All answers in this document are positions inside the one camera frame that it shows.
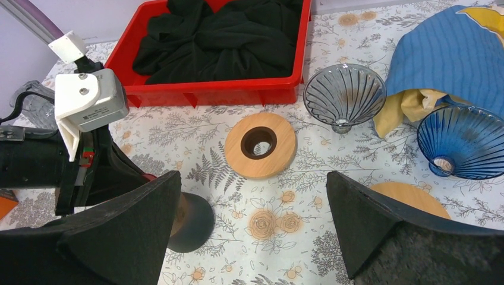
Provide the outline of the blue glass dripper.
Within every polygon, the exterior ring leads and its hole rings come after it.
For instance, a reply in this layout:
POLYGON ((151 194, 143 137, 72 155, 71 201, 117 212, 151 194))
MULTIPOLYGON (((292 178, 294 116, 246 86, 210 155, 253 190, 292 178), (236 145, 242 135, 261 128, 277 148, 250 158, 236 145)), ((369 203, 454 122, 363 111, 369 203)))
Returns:
POLYGON ((417 142, 440 177, 485 180, 503 175, 503 119, 488 110, 446 106, 427 115, 417 142))

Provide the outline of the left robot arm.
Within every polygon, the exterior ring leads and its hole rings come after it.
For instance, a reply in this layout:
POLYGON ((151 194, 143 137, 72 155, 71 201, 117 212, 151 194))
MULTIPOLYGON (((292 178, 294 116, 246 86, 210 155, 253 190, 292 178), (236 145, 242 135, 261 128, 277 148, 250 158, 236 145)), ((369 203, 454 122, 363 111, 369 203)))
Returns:
POLYGON ((32 91, 20 93, 12 113, 1 119, 1 188, 56 190, 55 214, 100 204, 155 179, 114 143, 109 128, 81 135, 74 161, 58 130, 6 125, 21 114, 32 91))

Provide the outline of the orange coffee filter box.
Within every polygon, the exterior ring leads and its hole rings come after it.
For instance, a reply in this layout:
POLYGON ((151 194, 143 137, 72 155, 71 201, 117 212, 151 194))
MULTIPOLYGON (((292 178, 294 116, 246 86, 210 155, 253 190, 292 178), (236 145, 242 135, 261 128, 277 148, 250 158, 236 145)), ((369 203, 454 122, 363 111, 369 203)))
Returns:
POLYGON ((19 201, 13 190, 0 190, 0 220, 7 216, 17 205, 19 201))

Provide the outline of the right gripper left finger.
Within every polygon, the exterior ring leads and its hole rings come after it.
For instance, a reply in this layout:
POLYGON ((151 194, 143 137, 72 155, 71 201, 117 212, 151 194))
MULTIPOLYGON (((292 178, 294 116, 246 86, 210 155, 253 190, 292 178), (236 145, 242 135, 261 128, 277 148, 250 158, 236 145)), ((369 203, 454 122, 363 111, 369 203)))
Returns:
POLYGON ((42 227, 1 232, 2 284, 156 284, 181 195, 170 171, 42 227))

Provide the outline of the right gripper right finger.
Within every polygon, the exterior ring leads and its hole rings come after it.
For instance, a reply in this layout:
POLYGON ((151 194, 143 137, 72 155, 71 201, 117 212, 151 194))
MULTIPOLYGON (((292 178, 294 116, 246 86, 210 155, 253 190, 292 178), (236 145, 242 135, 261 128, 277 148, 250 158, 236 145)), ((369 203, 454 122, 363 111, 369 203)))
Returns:
POLYGON ((337 171, 326 192, 355 284, 502 284, 503 232, 441 218, 337 171))

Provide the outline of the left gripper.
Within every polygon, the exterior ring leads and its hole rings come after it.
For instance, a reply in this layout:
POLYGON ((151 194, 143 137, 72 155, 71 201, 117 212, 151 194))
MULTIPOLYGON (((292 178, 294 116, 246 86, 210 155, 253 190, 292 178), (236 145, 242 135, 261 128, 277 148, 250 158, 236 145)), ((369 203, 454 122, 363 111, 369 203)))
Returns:
POLYGON ((74 213, 76 207, 97 205, 154 180, 117 146, 108 126, 81 135, 75 161, 66 162, 56 188, 56 216, 74 213))

